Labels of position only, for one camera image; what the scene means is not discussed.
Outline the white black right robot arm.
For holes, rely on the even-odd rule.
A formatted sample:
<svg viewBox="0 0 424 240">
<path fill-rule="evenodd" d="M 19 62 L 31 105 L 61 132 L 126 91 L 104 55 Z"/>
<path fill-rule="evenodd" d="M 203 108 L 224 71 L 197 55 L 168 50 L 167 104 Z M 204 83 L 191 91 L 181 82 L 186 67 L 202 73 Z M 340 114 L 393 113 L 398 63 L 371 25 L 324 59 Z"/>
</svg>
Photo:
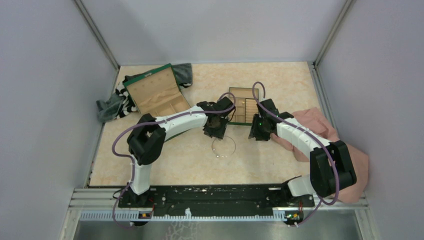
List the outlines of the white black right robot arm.
<svg viewBox="0 0 424 240">
<path fill-rule="evenodd" d="M 295 206 L 303 195 L 327 197 L 357 183 L 348 146 L 341 140 L 330 141 L 300 124 L 288 112 L 278 112 L 272 99 L 256 104 L 249 138 L 268 141 L 271 134 L 288 141 L 309 160 L 310 173 L 284 183 L 281 199 Z"/>
</svg>

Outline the grey-green zebra plush towel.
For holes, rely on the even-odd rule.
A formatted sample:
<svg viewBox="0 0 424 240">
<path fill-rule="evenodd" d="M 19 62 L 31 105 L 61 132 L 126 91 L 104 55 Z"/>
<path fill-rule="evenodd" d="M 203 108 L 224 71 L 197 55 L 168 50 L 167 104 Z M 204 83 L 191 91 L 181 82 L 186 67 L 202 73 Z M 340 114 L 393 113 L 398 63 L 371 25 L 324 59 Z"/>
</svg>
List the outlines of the grey-green zebra plush towel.
<svg viewBox="0 0 424 240">
<path fill-rule="evenodd" d="M 193 84 L 193 70 L 191 63 L 175 64 L 172 66 L 172 71 L 179 88 L 188 88 Z M 101 123 L 106 123 L 115 119 L 124 118 L 130 113 L 136 112 L 136 104 L 129 96 L 124 83 L 145 74 L 146 73 L 143 72 L 135 75 L 126 75 L 115 87 L 114 92 L 108 100 L 97 100 L 97 120 Z"/>
</svg>

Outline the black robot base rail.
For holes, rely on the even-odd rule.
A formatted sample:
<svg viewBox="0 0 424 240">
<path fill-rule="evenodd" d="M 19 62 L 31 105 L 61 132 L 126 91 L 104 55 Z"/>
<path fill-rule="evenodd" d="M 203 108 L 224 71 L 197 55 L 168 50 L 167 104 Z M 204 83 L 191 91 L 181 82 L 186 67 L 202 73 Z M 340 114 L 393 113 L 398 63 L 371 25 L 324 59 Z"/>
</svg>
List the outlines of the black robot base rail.
<svg viewBox="0 0 424 240">
<path fill-rule="evenodd" d="M 123 192 L 120 208 L 153 208 L 155 217 L 262 217 L 274 208 L 314 207 L 312 195 L 292 196 L 279 184 L 152 185 L 137 195 Z"/>
</svg>

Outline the aluminium frame post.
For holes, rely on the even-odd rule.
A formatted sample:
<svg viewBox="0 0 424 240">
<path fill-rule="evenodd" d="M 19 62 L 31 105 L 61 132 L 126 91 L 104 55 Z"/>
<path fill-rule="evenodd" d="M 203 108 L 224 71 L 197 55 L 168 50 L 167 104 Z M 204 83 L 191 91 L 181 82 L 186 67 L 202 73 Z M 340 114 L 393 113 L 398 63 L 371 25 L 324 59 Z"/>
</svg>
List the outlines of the aluminium frame post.
<svg viewBox="0 0 424 240">
<path fill-rule="evenodd" d="M 316 59 L 313 62 L 313 66 L 315 69 L 317 69 L 321 62 L 323 61 L 325 55 L 327 54 L 328 50 L 330 49 L 336 35 L 338 34 L 339 30 L 342 27 L 343 22 L 345 21 L 345 18 L 349 14 L 349 11 L 355 4 L 356 0 L 345 0 L 343 3 L 343 6 L 337 15 L 334 24 L 332 25 L 323 45 L 321 46 Z"/>
<path fill-rule="evenodd" d="M 115 70 L 120 69 L 120 65 L 118 64 L 116 58 L 114 57 L 111 49 L 109 48 L 108 44 L 106 43 L 104 37 L 102 36 L 100 29 L 98 28 L 97 24 L 95 23 L 94 19 L 92 18 L 89 10 L 85 6 L 82 0 L 73 0 L 73 3 L 81 13 L 84 21 L 88 24 L 88 27 L 90 31 L 92 32 L 94 38 L 99 43 L 104 55 L 109 60 L 109 62 L 112 64 Z"/>
</svg>

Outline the green compartment jewelry tray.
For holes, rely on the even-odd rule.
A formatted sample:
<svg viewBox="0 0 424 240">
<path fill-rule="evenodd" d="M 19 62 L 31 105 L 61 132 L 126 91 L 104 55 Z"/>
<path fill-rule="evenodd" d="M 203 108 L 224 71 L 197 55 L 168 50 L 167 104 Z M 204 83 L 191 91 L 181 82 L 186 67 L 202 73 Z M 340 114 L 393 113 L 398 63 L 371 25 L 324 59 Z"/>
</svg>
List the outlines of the green compartment jewelry tray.
<svg viewBox="0 0 424 240">
<path fill-rule="evenodd" d="M 232 115 L 230 124 L 251 126 L 254 115 L 259 113 L 252 88 L 229 87 L 228 91 L 235 96 L 236 101 L 235 113 Z"/>
</svg>

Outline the pink cloth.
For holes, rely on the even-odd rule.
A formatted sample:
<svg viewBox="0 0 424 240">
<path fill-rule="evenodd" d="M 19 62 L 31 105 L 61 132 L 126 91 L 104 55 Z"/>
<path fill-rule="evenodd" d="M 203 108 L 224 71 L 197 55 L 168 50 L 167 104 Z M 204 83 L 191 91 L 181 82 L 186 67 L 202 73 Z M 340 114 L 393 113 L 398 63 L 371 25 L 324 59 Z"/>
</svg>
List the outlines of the pink cloth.
<svg viewBox="0 0 424 240">
<path fill-rule="evenodd" d="M 340 140 L 336 129 L 330 124 L 323 113 L 316 107 L 299 110 L 292 113 L 294 118 L 316 135 L 331 142 Z M 298 162 L 308 163 L 308 158 L 290 142 L 272 133 L 271 139 L 293 153 Z M 359 149 L 347 144 L 350 158 L 356 174 L 356 183 L 339 191 L 338 199 L 345 204 L 357 203 L 363 194 L 369 180 L 369 156 Z"/>
</svg>

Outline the left aluminium frame post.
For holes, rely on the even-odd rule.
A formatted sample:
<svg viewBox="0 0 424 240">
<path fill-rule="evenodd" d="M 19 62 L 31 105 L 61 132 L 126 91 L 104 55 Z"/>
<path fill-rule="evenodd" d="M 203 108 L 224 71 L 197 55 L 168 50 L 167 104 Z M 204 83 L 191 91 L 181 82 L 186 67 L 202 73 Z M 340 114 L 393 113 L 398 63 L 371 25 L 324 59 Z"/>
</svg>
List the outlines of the left aluminium frame post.
<svg viewBox="0 0 424 240">
<path fill-rule="evenodd" d="M 94 38 L 99 43 L 104 55 L 109 60 L 109 62 L 112 64 L 115 70 L 120 69 L 120 65 L 118 64 L 116 58 L 114 57 L 111 49 L 109 48 L 108 44 L 106 43 L 104 37 L 102 36 L 100 29 L 98 28 L 97 24 L 95 23 L 94 19 L 92 18 L 89 10 L 85 6 L 82 0 L 73 0 L 73 3 L 81 13 L 84 21 L 88 24 L 88 27 L 90 31 L 92 32 Z"/>
</svg>

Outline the green jewelry box with lid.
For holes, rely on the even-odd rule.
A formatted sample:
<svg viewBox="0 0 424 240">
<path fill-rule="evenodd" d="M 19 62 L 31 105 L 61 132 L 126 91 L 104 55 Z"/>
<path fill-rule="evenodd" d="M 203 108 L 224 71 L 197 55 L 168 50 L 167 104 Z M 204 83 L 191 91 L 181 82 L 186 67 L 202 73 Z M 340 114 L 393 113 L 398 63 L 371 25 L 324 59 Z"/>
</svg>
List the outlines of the green jewelry box with lid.
<svg viewBox="0 0 424 240">
<path fill-rule="evenodd" d="M 145 73 L 126 75 L 123 86 L 142 115 L 150 114 L 157 118 L 191 108 L 170 63 Z"/>
</svg>

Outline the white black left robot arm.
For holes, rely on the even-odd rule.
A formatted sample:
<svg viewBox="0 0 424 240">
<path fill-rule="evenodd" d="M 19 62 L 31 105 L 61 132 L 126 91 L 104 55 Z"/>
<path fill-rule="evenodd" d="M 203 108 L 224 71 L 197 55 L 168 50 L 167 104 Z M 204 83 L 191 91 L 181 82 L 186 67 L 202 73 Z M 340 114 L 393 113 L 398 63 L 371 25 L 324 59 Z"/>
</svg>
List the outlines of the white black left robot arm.
<svg viewBox="0 0 424 240">
<path fill-rule="evenodd" d="M 166 141 L 196 128 L 202 128 L 210 138 L 221 140 L 230 120 L 228 115 L 235 108 L 235 103 L 223 96 L 217 102 L 202 101 L 171 115 L 144 114 L 126 140 L 132 164 L 131 178 L 119 199 L 119 207 L 144 207 L 151 201 L 148 192 L 151 169 Z"/>
</svg>

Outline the right aluminium frame post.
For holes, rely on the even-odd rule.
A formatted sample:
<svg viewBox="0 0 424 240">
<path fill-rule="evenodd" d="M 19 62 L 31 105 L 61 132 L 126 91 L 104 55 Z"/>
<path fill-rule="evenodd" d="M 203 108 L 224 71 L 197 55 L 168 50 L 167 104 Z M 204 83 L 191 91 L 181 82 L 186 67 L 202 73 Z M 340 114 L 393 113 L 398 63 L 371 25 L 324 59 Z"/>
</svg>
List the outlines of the right aluminium frame post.
<svg viewBox="0 0 424 240">
<path fill-rule="evenodd" d="M 323 45 L 321 46 L 316 59 L 313 62 L 313 66 L 315 69 L 317 69 L 321 62 L 323 61 L 325 55 L 327 54 L 328 50 L 330 49 L 336 35 L 338 34 L 339 30 L 342 27 L 343 22 L 345 21 L 345 18 L 349 14 L 349 11 L 355 4 L 356 0 L 345 0 L 343 3 L 343 6 L 337 15 L 334 24 L 332 25 Z"/>
</svg>

